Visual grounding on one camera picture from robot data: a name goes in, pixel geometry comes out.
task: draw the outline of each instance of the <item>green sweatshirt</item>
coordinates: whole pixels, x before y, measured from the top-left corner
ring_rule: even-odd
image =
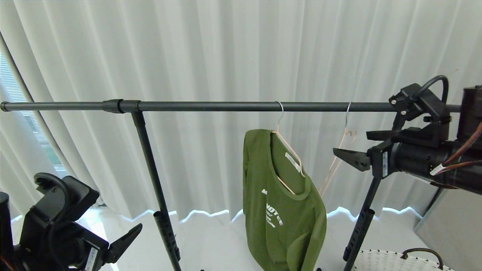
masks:
[[[244,137],[243,212],[248,248],[265,271],[313,271],[326,211],[311,179],[270,130]],[[277,175],[295,193],[278,180]]]

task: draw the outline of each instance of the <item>clothes rack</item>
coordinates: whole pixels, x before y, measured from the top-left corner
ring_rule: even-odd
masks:
[[[348,102],[283,102],[284,111],[290,112],[395,112],[388,103],[348,103]],[[448,105],[451,112],[460,112],[460,106]],[[154,155],[147,135],[146,122],[143,111],[237,111],[237,112],[265,112],[281,111],[278,102],[151,102],[139,100],[112,99],[102,102],[2,102],[2,111],[20,110],[103,110],[111,113],[131,113],[137,128],[139,141],[146,159],[152,186],[159,204],[159,211],[154,213],[164,246],[169,255],[173,270],[181,271],[179,265],[180,253],[175,242],[174,232],[166,208],[166,201],[162,192],[159,174],[157,172]],[[352,237],[345,249],[343,259],[347,262],[344,271],[351,271],[361,244],[375,214],[370,209],[373,198],[380,184],[374,178],[367,192],[365,202],[353,230]]]

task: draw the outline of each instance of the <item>window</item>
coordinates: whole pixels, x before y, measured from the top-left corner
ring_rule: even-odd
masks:
[[[3,55],[0,53],[0,80],[5,86],[5,89],[7,92],[10,94],[10,97],[12,98],[13,102],[25,102],[25,98],[20,91],[20,88],[18,87],[17,82],[15,81],[15,78],[13,77],[12,72],[10,71],[10,68],[7,65],[7,61],[3,57]],[[47,138],[43,134],[42,130],[39,127],[39,124],[37,123],[37,120],[35,119],[33,113],[31,111],[21,111],[25,119],[27,120],[28,125],[32,129],[32,133],[35,135],[37,140],[40,142],[42,145],[45,153],[47,154],[47,157],[49,160],[54,164],[55,169],[57,170],[58,174],[60,177],[64,177],[67,175],[67,172],[60,163],[59,158],[54,152],[54,149],[52,146],[50,146],[49,142],[47,141]]]

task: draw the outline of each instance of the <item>brown handle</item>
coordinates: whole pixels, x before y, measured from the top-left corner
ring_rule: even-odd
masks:
[[[420,247],[420,248],[407,249],[407,250],[405,250],[405,251],[402,252],[402,256],[401,256],[400,258],[406,260],[406,259],[408,258],[408,254],[409,254],[410,252],[415,252],[415,251],[430,252],[430,253],[432,253],[433,255],[437,256],[437,259],[439,259],[439,269],[440,269],[440,270],[443,270],[442,257],[440,257],[440,255],[439,255],[437,252],[435,252],[435,251],[433,251],[433,250],[431,250],[431,249],[429,249],[429,248],[421,248],[421,247]]]

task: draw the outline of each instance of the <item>laundry basket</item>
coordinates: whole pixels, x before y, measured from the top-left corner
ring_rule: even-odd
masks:
[[[439,262],[426,260],[408,253],[415,251],[430,252],[437,256]],[[453,269],[443,265],[440,255],[428,248],[412,248],[402,253],[387,250],[362,250],[358,253],[352,271],[447,271]]]

